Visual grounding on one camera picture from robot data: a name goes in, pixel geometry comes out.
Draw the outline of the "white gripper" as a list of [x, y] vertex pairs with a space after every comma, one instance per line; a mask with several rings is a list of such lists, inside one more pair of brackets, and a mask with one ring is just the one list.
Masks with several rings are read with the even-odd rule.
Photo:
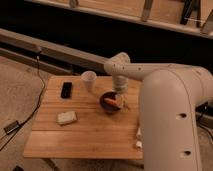
[[119, 93], [126, 93], [128, 90], [128, 79], [124, 76], [113, 76], [113, 89]]

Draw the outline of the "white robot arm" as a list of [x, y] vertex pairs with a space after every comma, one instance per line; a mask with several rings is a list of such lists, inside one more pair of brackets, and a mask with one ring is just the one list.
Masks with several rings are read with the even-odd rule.
[[199, 66], [132, 63], [121, 52], [104, 63], [114, 87], [141, 82], [138, 106], [145, 171], [202, 171], [195, 109], [213, 100], [213, 74]]

